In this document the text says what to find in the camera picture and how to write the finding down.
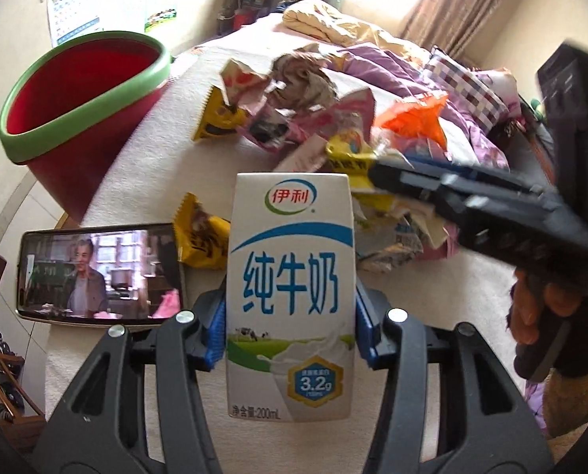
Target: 伊利 logo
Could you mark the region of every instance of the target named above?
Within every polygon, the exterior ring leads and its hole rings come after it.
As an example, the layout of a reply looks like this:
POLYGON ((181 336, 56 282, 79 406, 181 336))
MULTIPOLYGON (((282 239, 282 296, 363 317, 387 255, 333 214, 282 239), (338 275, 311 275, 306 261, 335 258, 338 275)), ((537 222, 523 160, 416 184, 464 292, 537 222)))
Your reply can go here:
POLYGON ((290 178, 272 187, 264 199, 270 212, 294 215, 307 210, 316 200, 316 187, 307 180, 290 178))

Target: white milk carton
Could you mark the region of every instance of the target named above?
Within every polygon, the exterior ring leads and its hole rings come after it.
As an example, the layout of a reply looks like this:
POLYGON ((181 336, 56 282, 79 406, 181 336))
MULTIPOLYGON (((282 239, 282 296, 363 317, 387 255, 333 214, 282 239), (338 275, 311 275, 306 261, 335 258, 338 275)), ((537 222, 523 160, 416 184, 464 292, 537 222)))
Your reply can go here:
POLYGON ((239 174, 226 280, 228 412, 347 418, 355 253, 343 174, 239 174))

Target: trash can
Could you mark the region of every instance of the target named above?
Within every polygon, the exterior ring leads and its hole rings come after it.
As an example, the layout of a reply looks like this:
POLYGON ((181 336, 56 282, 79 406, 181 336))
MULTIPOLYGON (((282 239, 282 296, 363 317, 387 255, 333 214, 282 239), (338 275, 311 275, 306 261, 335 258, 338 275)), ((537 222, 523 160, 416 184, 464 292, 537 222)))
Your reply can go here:
POLYGON ((27 165, 81 222, 112 162, 162 95, 171 60, 156 39, 126 31, 52 49, 4 103, 0 140, 8 158, 27 165))

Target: trash can rim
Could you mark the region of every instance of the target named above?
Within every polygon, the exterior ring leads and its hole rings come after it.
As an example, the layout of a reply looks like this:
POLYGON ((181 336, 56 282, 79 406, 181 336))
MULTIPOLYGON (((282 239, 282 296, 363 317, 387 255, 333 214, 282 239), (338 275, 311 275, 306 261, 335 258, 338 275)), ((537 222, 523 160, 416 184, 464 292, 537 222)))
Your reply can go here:
POLYGON ((103 31, 77 37, 53 48, 37 59, 18 79, 4 101, 0 112, 0 141, 9 160, 14 164, 25 164, 67 142, 85 129, 110 117, 119 110, 129 107, 147 94, 153 92, 169 78, 171 54, 157 39, 145 34, 129 31, 103 31), (96 98, 85 102, 76 109, 21 134, 9 134, 6 123, 11 107, 29 79, 50 59, 62 52, 91 41, 127 39, 144 43, 157 50, 158 58, 146 69, 125 82, 111 88, 96 98))

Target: plaid fabric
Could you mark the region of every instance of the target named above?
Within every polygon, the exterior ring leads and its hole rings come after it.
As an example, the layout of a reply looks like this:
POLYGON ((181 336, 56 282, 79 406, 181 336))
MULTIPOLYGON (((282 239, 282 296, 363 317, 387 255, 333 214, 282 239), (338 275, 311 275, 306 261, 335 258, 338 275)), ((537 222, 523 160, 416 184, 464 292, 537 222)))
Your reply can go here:
POLYGON ((448 92, 459 94, 485 133, 508 115, 507 106, 494 91, 443 52, 434 52, 424 66, 424 75, 448 92))

